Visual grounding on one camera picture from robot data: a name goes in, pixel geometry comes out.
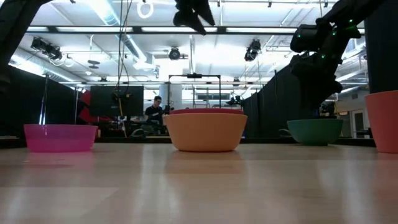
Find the monitor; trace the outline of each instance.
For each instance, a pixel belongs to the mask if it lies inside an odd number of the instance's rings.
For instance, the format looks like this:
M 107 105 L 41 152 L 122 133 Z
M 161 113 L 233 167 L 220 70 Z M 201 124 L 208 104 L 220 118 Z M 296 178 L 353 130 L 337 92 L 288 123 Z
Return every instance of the monitor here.
M 119 101 L 115 93 L 129 97 L 121 97 L 123 116 L 142 116 L 144 113 L 144 87 L 120 86 L 92 86 L 90 97 L 90 115 L 92 116 L 120 116 Z

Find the desk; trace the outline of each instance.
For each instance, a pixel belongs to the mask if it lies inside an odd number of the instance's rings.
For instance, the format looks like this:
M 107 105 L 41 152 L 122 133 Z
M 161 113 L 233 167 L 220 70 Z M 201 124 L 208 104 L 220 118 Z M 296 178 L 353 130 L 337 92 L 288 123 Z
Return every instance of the desk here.
M 0 221 L 396 224 L 398 155 L 375 152 L 295 144 L 213 154 L 171 144 L 95 144 L 91 154 L 0 151 Z

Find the black shirt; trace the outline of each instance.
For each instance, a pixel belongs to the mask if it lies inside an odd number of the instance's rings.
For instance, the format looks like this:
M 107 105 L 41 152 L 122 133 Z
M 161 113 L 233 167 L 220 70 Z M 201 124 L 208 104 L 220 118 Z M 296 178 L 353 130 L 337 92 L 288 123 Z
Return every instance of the black shirt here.
M 148 116 L 147 121 L 158 121 L 160 125 L 163 125 L 163 109 L 161 106 L 155 108 L 154 106 L 150 106 L 145 110 L 145 115 Z

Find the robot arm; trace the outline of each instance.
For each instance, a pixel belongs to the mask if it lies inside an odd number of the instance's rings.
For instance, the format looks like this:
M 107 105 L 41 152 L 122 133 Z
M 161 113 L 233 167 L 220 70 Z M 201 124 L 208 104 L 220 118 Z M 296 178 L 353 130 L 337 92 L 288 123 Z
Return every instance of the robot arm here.
M 384 0 L 340 0 L 316 25 L 302 24 L 294 34 L 290 48 L 297 52 L 290 62 L 292 73 L 302 89 L 302 106 L 317 108 L 320 103 L 343 89 L 335 72 L 351 38 L 361 38 L 356 27 Z

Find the person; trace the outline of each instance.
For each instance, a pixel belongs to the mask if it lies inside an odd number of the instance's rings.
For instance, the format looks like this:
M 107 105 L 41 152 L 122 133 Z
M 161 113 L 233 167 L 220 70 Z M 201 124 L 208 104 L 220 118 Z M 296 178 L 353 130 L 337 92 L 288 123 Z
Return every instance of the person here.
M 159 125 L 163 125 L 164 113 L 162 107 L 160 106 L 161 103 L 162 98 L 160 96 L 155 96 L 154 104 L 145 110 L 145 120 L 147 122 L 154 122 Z

